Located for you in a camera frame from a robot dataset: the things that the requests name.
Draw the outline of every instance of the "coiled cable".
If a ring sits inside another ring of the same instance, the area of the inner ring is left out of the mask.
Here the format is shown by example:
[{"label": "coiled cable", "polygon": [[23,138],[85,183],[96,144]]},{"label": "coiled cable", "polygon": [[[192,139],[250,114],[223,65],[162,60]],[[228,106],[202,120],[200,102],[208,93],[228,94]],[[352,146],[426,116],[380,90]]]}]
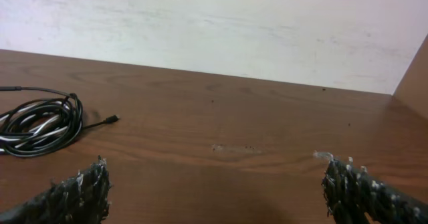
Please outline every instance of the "coiled cable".
[{"label": "coiled cable", "polygon": [[116,122],[114,115],[83,127],[83,106],[76,94],[36,87],[0,87],[0,91],[34,90],[63,98],[41,98],[0,114],[0,154],[36,157],[69,146],[81,131]]}]

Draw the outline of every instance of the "brown wooden surface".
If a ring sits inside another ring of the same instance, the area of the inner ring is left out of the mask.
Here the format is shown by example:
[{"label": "brown wooden surface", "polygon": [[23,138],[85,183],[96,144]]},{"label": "brown wooden surface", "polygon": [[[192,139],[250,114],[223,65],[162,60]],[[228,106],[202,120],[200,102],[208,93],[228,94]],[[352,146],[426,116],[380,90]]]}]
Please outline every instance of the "brown wooden surface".
[{"label": "brown wooden surface", "polygon": [[395,90],[394,96],[428,119],[428,36]]},{"label": "brown wooden surface", "polygon": [[[105,223],[333,223],[314,150],[428,200],[428,121],[387,95],[12,51],[0,86],[75,92],[88,123],[122,117],[54,154],[0,156],[0,211],[98,154],[115,184]],[[2,92],[0,111],[40,96]]]}]

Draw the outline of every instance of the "wall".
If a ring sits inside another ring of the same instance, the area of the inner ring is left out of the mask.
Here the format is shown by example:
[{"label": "wall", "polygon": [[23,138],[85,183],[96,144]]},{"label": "wall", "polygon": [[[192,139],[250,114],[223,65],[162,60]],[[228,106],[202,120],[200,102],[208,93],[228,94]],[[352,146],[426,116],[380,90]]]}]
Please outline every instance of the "wall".
[{"label": "wall", "polygon": [[394,96],[428,118],[428,36],[401,80]]},{"label": "wall", "polygon": [[0,48],[392,94],[428,0],[0,0]]}]

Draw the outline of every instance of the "wooden table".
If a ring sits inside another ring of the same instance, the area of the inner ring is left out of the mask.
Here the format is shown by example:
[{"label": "wooden table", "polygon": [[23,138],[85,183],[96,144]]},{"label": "wooden table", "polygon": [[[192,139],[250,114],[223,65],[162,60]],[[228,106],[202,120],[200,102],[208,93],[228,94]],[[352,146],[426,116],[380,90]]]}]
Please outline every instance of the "wooden table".
[{"label": "wooden table", "polygon": [[[115,187],[105,223],[333,223],[328,151],[428,200],[428,121],[388,95],[0,51],[0,86],[79,96],[87,132],[47,156],[0,156],[0,211],[102,155]],[[0,111],[49,94],[0,93]]]}]

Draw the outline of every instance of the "tabletop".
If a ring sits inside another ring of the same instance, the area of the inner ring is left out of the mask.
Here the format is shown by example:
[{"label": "tabletop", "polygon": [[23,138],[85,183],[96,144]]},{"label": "tabletop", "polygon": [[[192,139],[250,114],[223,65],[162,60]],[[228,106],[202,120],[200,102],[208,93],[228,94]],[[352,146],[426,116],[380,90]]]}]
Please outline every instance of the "tabletop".
[{"label": "tabletop", "polygon": [[[107,224],[333,223],[315,150],[428,201],[428,121],[392,96],[4,50],[0,86],[76,93],[87,124],[121,116],[53,154],[0,156],[0,211],[98,155]],[[2,92],[0,111],[36,97]]]}]

